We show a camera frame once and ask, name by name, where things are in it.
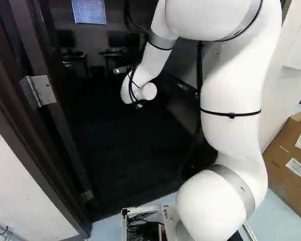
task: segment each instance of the robotic arm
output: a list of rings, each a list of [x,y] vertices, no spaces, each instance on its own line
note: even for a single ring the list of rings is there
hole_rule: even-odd
[[[279,0],[159,0],[132,91],[153,99],[149,83],[178,37],[221,41],[219,63],[203,83],[201,122],[216,163],[177,194],[181,221],[196,241],[227,240],[263,201],[267,173],[258,143],[263,81],[281,29]],[[132,100],[129,76],[121,97]]]

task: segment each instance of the wire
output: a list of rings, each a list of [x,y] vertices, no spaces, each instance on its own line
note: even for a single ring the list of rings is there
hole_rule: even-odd
[[[165,226],[162,222],[157,222],[157,221],[147,221],[147,220],[145,220],[145,219],[136,219],[136,220],[134,220],[134,221],[144,221],[144,222],[147,222],[147,223],[157,223],[157,224],[160,224],[160,225],[162,225],[162,226]]]
[[[180,164],[179,168],[178,168],[178,172],[177,172],[177,177],[179,180],[179,184],[182,185],[183,181],[182,181],[182,172],[183,169],[186,165],[186,163],[189,161],[189,159],[192,157],[195,149],[196,149],[196,145],[197,145],[197,137],[200,133],[201,130],[201,103],[200,103],[200,92],[201,92],[201,87],[203,84],[203,43],[202,41],[198,41],[197,43],[197,58],[196,58],[196,87],[197,87],[197,98],[198,98],[198,112],[197,112],[197,122],[196,122],[196,128],[195,128],[195,132],[194,132],[194,139],[190,145],[190,147],[188,148],[186,155],[184,157],[183,162]]]

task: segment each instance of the metal hinge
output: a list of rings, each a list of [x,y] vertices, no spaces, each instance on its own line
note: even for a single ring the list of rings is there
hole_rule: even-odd
[[[26,76],[20,85],[29,105],[34,109],[57,102],[47,75]]]

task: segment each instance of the white wall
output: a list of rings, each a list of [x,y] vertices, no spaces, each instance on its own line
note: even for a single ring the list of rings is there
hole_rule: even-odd
[[[301,70],[284,67],[301,27],[301,0],[292,0],[263,89],[260,145],[265,150],[301,100]]]
[[[77,235],[0,135],[0,222],[29,241]]]

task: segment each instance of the dark floor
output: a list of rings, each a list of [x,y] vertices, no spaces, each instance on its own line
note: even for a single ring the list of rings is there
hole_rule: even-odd
[[[76,88],[71,129],[100,214],[176,191],[177,172],[194,137],[167,110],[170,96],[159,91],[155,100],[137,110],[121,101],[118,85],[89,84]],[[203,150],[209,152],[206,163],[214,161],[214,150],[207,145],[196,148],[193,160]],[[202,166],[188,163],[184,175]]]

